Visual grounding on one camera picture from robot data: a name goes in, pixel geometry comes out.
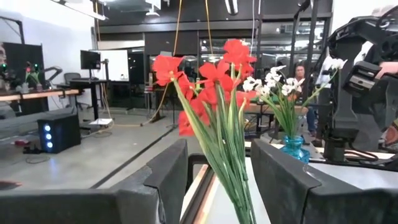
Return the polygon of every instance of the office chair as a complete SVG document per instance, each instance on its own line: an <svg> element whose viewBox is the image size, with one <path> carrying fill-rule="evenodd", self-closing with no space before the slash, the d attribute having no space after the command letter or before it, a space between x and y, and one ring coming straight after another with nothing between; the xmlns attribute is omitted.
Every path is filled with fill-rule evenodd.
<svg viewBox="0 0 398 224"><path fill-rule="evenodd" d="M70 72L70 73L65 73L63 74L63 78L65 79L65 83L67 85L70 84L70 80L75 79L75 78L81 78L81 75L79 73L75 73L75 72ZM81 91L81 93L79 93L77 96L81 96L84 93L84 90ZM90 106L86 103L80 103L76 101L76 105L77 107L79 107L80 110L83 110L82 105L86 105L87 109L90 108Z"/></svg>

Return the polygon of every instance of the blue glass vase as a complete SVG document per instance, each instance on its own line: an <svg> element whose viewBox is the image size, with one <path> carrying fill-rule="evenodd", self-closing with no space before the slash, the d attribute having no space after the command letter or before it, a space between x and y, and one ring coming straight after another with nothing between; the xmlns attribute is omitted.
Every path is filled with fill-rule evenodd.
<svg viewBox="0 0 398 224"><path fill-rule="evenodd" d="M304 139L300 136L295 136L293 139L285 136L284 137L285 146L282 147L282 152L293 156L294 158L302 161L305 164L310 162L310 152L302 149Z"/></svg>

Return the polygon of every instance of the computer monitor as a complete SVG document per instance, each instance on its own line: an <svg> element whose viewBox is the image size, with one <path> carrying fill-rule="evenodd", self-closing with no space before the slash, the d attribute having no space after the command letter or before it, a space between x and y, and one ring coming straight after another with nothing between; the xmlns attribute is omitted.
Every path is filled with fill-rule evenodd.
<svg viewBox="0 0 398 224"><path fill-rule="evenodd" d="M98 52L91 52L87 50L80 51L80 65L81 69L100 69L101 68L101 54Z"/></svg>

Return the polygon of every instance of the computer tower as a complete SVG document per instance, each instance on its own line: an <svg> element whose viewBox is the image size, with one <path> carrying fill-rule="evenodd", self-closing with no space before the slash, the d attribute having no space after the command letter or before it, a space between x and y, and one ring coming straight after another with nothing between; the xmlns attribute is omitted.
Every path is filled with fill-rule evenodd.
<svg viewBox="0 0 398 224"><path fill-rule="evenodd" d="M59 153L80 145L80 125L77 114L54 115L38 119L40 146L47 153Z"/></svg>

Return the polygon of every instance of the concrete floor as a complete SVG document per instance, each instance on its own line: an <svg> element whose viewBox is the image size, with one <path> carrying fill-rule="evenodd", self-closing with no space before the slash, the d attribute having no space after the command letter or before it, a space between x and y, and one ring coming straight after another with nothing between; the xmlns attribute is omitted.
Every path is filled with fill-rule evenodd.
<svg viewBox="0 0 398 224"><path fill-rule="evenodd" d="M91 117L90 112L80 113L80 118ZM139 124L147 120L146 116L137 115L113 114L113 117L116 124ZM0 179L20 182L22 186L16 190L87 189L166 133L171 124L170 114L154 124L140 128L114 126L110 136L90 136L83 139L81 145L54 155L25 155L22 149L16 148L9 141L0 146ZM178 129L175 129L100 188L110 187L131 175L178 138ZM195 138L187 140L189 153L201 152Z"/></svg>

